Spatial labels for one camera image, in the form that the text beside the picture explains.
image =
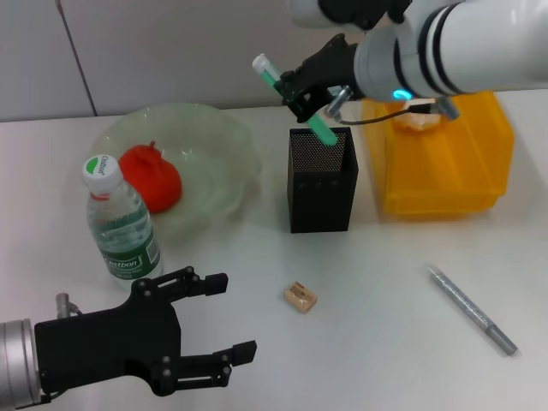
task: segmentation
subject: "clear glass plate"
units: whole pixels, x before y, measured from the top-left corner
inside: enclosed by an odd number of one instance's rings
[[[130,113],[104,131],[90,157],[120,158],[129,148],[156,141],[162,158],[182,179],[182,198],[152,221],[165,233],[236,210],[261,169],[248,130],[220,110],[200,104],[167,104]]]

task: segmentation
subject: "white tabletop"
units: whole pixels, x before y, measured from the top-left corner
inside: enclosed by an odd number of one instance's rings
[[[255,339],[255,361],[237,367],[227,389],[157,398],[127,377],[71,390],[43,409],[548,409],[547,96],[501,97],[517,134],[508,192],[492,211],[462,221],[381,222],[355,128],[360,174],[350,230],[330,234],[289,233],[291,113],[230,110],[262,157],[259,188],[237,215],[163,250],[167,272],[194,265],[202,276],[229,274],[226,294],[175,303],[182,352]],[[0,322],[53,319],[60,291],[84,312],[125,301],[88,232],[80,182],[93,139],[115,120],[0,124]],[[504,356],[427,281],[425,262],[450,276],[520,351]],[[294,280],[319,297],[306,315],[283,301]]]

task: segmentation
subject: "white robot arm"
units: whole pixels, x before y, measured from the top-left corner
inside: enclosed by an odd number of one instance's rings
[[[343,37],[333,39],[295,72],[283,76],[284,103],[299,121],[305,121],[312,110],[329,102],[329,96],[319,98],[319,88],[325,86],[349,86],[357,98],[393,101],[548,85],[546,1],[449,2],[415,0],[408,5],[405,0],[390,0],[378,5],[373,0],[289,0],[294,22],[305,27],[352,23],[369,29],[385,11],[391,24],[373,28],[358,45],[346,45]],[[336,75],[329,71],[334,55],[329,56],[327,49],[346,50]],[[327,71],[316,75],[316,84],[299,78],[320,66]],[[341,76],[344,66],[346,78]]]

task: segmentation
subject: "white bottle cap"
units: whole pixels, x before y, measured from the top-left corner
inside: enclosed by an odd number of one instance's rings
[[[93,156],[82,168],[86,185],[94,194],[108,193],[123,181],[116,159],[106,154]]]

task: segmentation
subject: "pen holder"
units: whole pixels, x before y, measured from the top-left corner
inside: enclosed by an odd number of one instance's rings
[[[309,128],[289,131],[288,202],[292,233],[346,231],[358,162],[350,128],[332,128],[334,146]]]

